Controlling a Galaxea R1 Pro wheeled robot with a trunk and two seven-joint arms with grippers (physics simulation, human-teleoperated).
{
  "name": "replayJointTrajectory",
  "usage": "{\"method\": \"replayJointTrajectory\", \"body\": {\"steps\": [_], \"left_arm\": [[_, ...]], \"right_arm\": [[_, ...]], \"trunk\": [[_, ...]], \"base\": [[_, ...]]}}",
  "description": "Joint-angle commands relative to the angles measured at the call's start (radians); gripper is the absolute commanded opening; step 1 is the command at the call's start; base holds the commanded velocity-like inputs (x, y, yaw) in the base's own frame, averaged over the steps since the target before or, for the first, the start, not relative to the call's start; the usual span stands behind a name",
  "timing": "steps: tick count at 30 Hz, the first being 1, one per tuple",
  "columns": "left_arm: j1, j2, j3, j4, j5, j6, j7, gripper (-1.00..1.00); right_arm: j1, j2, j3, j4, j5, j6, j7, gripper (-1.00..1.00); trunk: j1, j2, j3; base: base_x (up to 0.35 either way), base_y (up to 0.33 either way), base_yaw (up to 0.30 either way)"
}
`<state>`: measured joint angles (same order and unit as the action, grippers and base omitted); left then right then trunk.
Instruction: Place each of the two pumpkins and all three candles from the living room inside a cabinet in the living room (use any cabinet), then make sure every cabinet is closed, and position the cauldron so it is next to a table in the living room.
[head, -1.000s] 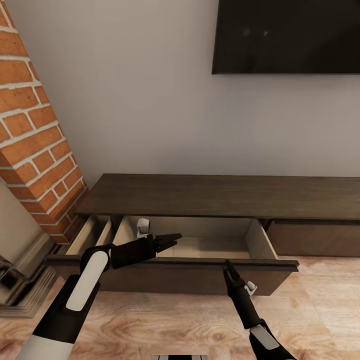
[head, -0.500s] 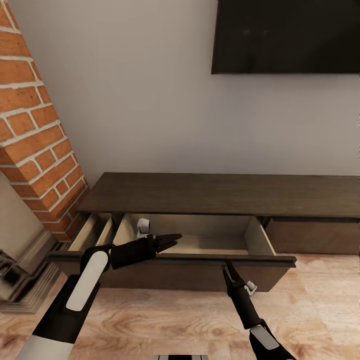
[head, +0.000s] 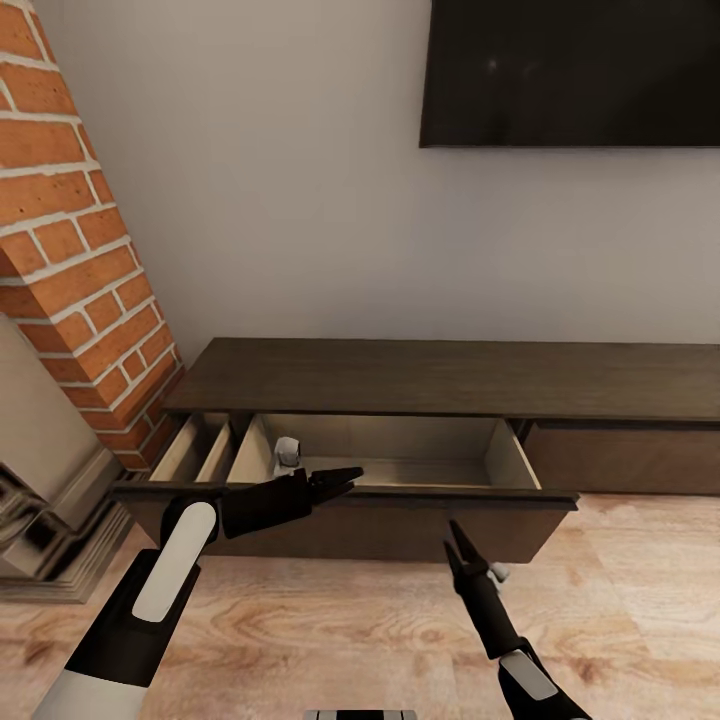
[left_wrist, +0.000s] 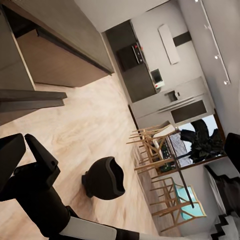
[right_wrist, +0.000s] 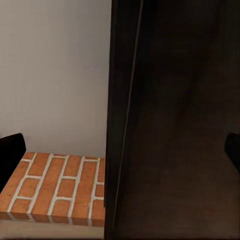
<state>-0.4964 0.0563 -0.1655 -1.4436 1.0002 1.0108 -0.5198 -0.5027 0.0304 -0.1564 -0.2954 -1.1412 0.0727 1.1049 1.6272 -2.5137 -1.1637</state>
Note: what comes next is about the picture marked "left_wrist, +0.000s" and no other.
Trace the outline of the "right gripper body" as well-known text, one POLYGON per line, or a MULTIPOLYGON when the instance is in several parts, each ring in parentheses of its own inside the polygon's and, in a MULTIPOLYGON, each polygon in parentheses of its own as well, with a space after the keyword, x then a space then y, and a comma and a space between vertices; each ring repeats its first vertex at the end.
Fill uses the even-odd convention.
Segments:
MULTIPOLYGON (((20 189, 0 194, 0 202, 16 199, 29 218, 36 223, 50 219, 59 209, 62 199, 53 187, 61 170, 57 166, 53 174, 43 174, 33 170, 12 175, 5 189, 22 186, 20 189)), ((38 226, 38 225, 37 225, 38 226)))

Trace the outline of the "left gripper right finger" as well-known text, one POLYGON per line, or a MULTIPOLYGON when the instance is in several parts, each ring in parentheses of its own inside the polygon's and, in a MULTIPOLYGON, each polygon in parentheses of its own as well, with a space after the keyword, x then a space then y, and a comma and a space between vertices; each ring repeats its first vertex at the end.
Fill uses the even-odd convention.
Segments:
POLYGON ((229 133, 225 139, 225 155, 230 158, 233 165, 240 173, 240 135, 229 133))

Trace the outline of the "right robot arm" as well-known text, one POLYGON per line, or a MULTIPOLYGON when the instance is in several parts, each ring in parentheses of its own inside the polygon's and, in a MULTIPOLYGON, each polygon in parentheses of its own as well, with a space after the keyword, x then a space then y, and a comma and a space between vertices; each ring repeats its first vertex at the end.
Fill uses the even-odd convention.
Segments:
POLYGON ((17 166, 0 202, 16 199, 49 240, 192 240, 151 235, 79 218, 65 206, 53 187, 61 170, 59 161, 31 134, 25 138, 35 162, 17 166))

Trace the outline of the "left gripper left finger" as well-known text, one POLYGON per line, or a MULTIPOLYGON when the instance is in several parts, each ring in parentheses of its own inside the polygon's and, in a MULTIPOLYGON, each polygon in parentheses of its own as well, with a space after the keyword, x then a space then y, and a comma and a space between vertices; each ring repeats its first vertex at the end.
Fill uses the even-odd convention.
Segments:
POLYGON ((25 153, 26 145, 22 133, 0 138, 0 193, 25 153))

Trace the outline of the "cauldron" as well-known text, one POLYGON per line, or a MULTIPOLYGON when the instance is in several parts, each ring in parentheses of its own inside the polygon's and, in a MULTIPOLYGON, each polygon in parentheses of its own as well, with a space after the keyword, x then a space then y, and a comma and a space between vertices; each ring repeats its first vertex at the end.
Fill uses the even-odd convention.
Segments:
POLYGON ((86 184, 89 198, 96 196, 101 200, 113 200, 122 196, 126 190, 123 185, 124 171, 113 156, 98 159, 92 164, 82 184, 86 184))

